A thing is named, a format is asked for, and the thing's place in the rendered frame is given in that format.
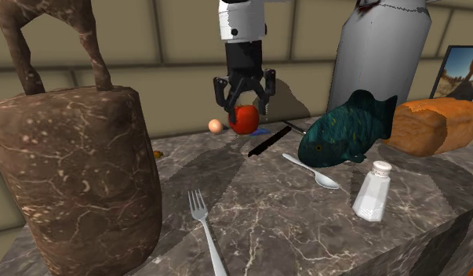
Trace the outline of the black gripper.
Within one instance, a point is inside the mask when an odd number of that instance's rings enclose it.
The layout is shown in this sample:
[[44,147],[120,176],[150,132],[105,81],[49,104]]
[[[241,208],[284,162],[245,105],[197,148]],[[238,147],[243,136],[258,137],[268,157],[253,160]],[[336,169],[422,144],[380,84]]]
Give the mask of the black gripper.
[[[273,69],[262,70],[262,41],[226,43],[227,78],[215,77],[213,79],[216,103],[229,115],[229,121],[236,123],[235,104],[250,78],[250,88],[257,94],[258,110],[261,115],[266,115],[267,104],[271,96],[275,95],[276,72]],[[237,83],[231,87],[227,97],[224,89],[228,83]]]

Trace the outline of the red tomato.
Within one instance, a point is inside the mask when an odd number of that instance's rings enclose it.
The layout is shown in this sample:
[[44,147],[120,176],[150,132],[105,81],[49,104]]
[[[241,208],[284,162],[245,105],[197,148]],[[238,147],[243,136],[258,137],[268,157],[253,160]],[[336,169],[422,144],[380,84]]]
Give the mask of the red tomato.
[[257,129],[259,120],[259,112],[253,105],[243,105],[235,107],[235,123],[229,124],[237,134],[247,135]]

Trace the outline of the black knife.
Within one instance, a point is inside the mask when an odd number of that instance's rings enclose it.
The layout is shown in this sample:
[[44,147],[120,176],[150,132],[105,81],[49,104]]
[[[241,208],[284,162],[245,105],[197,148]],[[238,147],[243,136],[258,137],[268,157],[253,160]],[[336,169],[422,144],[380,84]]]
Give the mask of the black knife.
[[286,126],[285,128],[281,129],[278,131],[276,134],[271,136],[270,138],[266,139],[263,143],[259,144],[258,146],[254,147],[249,153],[248,157],[251,157],[253,155],[259,155],[265,150],[267,150],[271,145],[276,143],[278,140],[284,137],[287,133],[291,131],[290,126]]

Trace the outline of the thin dark rod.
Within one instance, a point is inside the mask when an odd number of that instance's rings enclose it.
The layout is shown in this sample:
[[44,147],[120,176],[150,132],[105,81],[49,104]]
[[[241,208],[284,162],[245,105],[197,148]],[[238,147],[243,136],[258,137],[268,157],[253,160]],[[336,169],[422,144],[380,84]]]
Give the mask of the thin dark rod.
[[303,135],[305,135],[305,134],[307,133],[306,130],[304,130],[304,129],[302,129],[302,128],[296,126],[296,125],[294,125],[293,123],[290,123],[290,122],[288,122],[288,121],[286,121],[286,120],[282,120],[282,122],[285,123],[286,125],[288,125],[289,127],[291,127],[292,129],[296,130],[297,132],[303,134]]

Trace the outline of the teal fish figure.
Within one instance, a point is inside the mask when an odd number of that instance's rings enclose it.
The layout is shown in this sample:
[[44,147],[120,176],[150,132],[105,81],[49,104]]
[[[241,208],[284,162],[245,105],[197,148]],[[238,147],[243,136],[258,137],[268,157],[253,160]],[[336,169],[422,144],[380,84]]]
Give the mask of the teal fish figure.
[[310,167],[325,168],[345,161],[361,163],[378,139],[391,136],[398,97],[376,100],[367,90],[316,120],[302,138],[298,158]]

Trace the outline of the silver spoon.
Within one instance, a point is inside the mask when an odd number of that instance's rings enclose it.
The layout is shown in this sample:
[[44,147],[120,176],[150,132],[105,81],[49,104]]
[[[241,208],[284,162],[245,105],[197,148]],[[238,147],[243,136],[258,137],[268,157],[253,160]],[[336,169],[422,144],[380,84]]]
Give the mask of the silver spoon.
[[320,186],[322,186],[324,188],[332,189],[332,190],[336,190],[336,189],[340,188],[340,185],[337,182],[335,182],[334,180],[331,180],[328,176],[325,176],[325,175],[321,174],[316,169],[313,169],[312,167],[310,167],[308,165],[305,165],[300,160],[298,160],[297,158],[294,158],[290,154],[283,153],[282,156],[285,159],[291,161],[292,163],[297,164],[297,165],[313,172],[314,175],[315,175],[315,182],[317,184],[319,184]]

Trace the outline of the silver fork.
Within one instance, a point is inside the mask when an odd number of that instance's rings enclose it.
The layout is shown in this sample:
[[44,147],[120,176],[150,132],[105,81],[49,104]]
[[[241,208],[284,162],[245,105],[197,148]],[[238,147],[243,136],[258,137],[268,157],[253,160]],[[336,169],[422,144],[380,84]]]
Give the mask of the silver fork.
[[217,251],[212,234],[207,223],[207,216],[209,214],[207,206],[202,197],[200,190],[188,191],[187,193],[191,215],[195,220],[198,220],[205,231],[206,239],[209,246],[209,254],[213,265],[215,276],[227,276],[227,272],[223,265],[219,252]]

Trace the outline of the white salt shaker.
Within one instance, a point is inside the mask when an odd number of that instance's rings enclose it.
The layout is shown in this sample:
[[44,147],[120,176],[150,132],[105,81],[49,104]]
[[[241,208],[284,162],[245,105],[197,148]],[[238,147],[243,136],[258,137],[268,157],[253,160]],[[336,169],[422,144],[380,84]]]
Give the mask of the white salt shaker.
[[384,215],[392,167],[384,161],[375,161],[367,173],[352,209],[369,222],[380,222]]

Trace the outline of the brown bread loaf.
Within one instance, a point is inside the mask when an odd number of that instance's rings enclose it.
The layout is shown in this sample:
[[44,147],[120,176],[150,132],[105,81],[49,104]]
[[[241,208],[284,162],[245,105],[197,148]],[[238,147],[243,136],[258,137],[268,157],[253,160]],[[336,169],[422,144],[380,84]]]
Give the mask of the brown bread loaf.
[[466,147],[473,140],[473,102],[451,97],[414,100],[395,109],[391,137],[403,153],[427,157]]

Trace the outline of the framed landscape picture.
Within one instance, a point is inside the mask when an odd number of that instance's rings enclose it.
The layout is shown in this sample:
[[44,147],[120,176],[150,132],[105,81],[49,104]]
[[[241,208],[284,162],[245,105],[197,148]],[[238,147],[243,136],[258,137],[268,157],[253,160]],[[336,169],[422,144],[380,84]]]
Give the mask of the framed landscape picture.
[[473,101],[473,45],[449,45],[430,98]]

